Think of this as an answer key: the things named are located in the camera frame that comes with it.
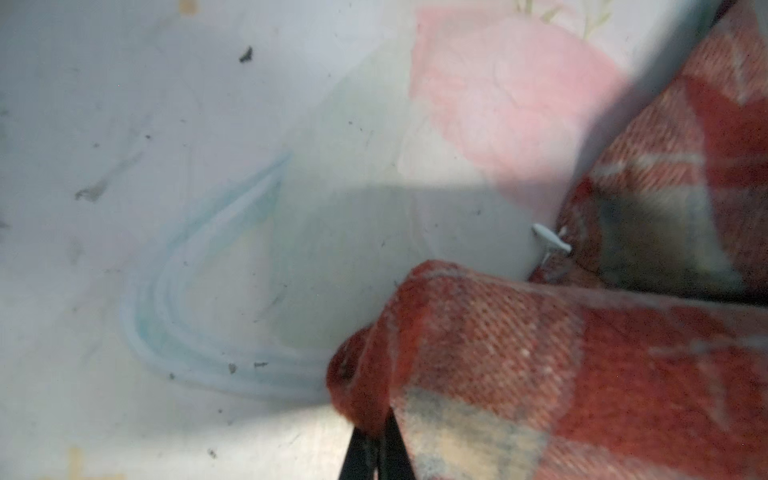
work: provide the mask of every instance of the white plastic piece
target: white plastic piece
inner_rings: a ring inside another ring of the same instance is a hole
[[[539,237],[543,238],[551,247],[563,250],[565,253],[571,253],[571,250],[573,250],[571,245],[560,240],[560,237],[558,237],[552,230],[549,230],[540,223],[533,224],[533,231],[539,235]]]

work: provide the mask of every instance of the red plaid cloth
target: red plaid cloth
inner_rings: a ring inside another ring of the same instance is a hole
[[[416,267],[333,357],[334,406],[372,435],[393,406],[418,478],[768,480],[768,310],[601,288],[766,292],[760,28],[735,5],[607,149],[537,283]]]

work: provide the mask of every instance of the plaid fabric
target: plaid fabric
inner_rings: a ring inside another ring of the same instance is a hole
[[[532,280],[581,285],[590,273],[628,290],[765,297],[766,28],[768,5],[750,0],[715,25],[566,202],[558,228],[572,258]]]
[[[428,262],[327,382],[418,478],[768,478],[768,311]]]

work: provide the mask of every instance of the black metal object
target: black metal object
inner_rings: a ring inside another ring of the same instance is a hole
[[[339,480],[415,480],[406,444],[402,441],[395,415],[389,410],[384,433],[372,439],[355,428]]]

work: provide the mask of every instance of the crumb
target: crumb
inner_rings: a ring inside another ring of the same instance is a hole
[[[253,60],[253,47],[248,47],[244,54],[240,56],[240,63]]]

